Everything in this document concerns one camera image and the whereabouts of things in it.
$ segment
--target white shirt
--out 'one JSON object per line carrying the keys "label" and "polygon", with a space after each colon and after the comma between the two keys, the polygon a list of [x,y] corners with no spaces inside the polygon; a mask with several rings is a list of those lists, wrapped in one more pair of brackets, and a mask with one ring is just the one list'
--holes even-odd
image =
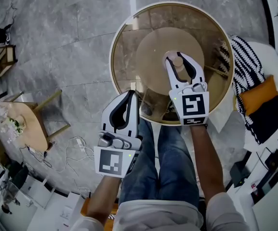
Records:
{"label": "white shirt", "polygon": [[[199,231],[203,217],[198,209],[184,201],[134,200],[119,206],[113,231]],[[206,210],[208,231],[248,231],[242,215],[225,192],[214,196]],[[103,231],[103,225],[82,217],[71,231]]]}

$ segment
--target blue jeans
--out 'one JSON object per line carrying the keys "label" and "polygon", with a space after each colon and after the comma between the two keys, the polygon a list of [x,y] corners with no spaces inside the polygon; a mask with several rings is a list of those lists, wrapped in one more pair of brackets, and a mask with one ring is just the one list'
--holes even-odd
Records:
{"label": "blue jeans", "polygon": [[139,199],[186,201],[199,204],[194,166],[181,136],[181,127],[162,126],[158,140],[159,177],[155,168],[155,146],[150,122],[140,119],[142,150],[122,181],[119,205]]}

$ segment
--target cushion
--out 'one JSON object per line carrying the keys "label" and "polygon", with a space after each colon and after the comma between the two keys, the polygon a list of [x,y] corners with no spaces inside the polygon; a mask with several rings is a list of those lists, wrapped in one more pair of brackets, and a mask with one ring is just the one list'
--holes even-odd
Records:
{"label": "cushion", "polygon": [[253,121],[252,130],[259,141],[264,143],[278,130],[278,95],[263,103],[250,114]]}
{"label": "cushion", "polygon": [[246,115],[249,116],[257,111],[261,105],[278,95],[274,76],[270,75],[262,84],[249,91],[241,93],[239,96],[243,101]]}
{"label": "cushion", "polygon": [[[274,81],[278,91],[278,55],[273,47],[270,45],[260,44],[256,42],[249,42],[249,45],[258,56],[264,70],[264,76],[267,78],[269,75],[274,76]],[[245,129],[245,144],[244,148],[251,152],[262,151],[265,147],[275,151],[278,147],[278,130],[269,137],[269,139],[258,145],[251,132]]]}

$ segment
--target small round table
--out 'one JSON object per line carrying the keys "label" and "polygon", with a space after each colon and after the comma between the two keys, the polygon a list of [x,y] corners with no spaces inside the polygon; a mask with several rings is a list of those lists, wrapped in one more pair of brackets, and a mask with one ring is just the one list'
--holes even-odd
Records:
{"label": "small round table", "polygon": [[[229,51],[230,64],[218,56]],[[110,50],[110,73],[118,94],[136,90],[140,116],[167,126],[180,125],[169,98],[170,82],[162,64],[168,51],[192,57],[204,69],[210,93],[210,113],[224,99],[232,83],[234,58],[228,36],[206,12],[181,2],[148,5],[130,16],[117,31]],[[180,79],[191,81],[185,69]]]}

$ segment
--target small plant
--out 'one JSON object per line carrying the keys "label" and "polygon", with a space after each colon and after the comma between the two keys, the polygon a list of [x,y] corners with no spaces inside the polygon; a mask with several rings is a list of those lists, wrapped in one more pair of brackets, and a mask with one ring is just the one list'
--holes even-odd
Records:
{"label": "small plant", "polygon": [[21,134],[21,133],[23,132],[23,130],[20,128],[19,122],[18,122],[17,120],[15,120],[15,119],[12,119],[12,118],[9,118],[9,120],[14,124],[15,130],[16,130],[19,134]]}

